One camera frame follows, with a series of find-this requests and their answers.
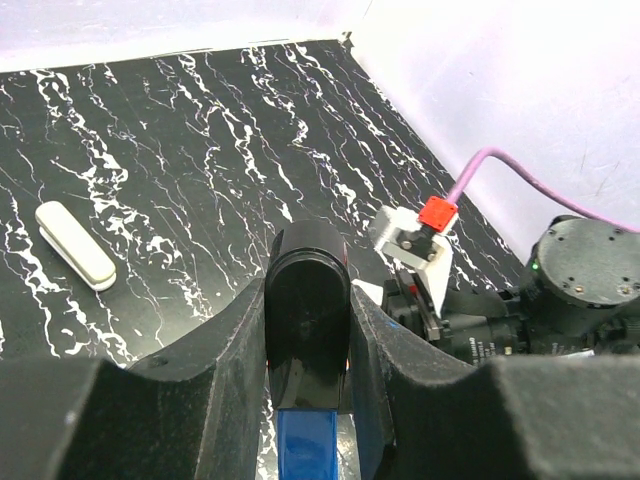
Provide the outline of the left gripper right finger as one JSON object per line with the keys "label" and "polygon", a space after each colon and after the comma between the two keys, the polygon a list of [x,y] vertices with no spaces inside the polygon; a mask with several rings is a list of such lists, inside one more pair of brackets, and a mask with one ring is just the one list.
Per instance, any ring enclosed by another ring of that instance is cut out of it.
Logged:
{"label": "left gripper right finger", "polygon": [[365,479],[635,479],[635,356],[467,365],[351,294],[350,375]]}

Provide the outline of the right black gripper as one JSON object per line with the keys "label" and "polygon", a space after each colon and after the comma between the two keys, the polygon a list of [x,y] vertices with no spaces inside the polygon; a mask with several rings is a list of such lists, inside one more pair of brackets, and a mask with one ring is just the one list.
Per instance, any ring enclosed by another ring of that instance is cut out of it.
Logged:
{"label": "right black gripper", "polygon": [[429,343],[449,343],[450,322],[436,314],[435,304],[416,273],[399,270],[383,283],[382,310],[396,323]]}

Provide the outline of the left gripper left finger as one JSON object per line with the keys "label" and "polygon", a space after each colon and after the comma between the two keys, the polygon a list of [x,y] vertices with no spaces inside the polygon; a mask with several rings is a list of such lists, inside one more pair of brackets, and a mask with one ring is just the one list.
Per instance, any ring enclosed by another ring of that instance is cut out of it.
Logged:
{"label": "left gripper left finger", "polygon": [[265,377],[263,283],[128,369],[1,365],[5,479],[251,479]]}

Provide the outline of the white cream stapler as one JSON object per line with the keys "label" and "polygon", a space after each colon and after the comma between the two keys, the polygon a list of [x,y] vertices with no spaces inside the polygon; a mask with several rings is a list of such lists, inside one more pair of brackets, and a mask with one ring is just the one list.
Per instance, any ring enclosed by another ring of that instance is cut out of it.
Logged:
{"label": "white cream stapler", "polygon": [[93,291],[115,284],[115,263],[62,203],[39,205],[35,219],[40,235]]}

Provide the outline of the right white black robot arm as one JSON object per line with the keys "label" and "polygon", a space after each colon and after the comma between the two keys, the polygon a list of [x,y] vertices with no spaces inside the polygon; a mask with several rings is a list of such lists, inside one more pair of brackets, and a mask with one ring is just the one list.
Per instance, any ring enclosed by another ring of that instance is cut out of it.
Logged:
{"label": "right white black robot arm", "polygon": [[519,286],[464,292],[441,306],[424,280],[400,272],[382,310],[470,365],[492,356],[639,352],[639,236],[605,222],[555,218],[534,244]]}

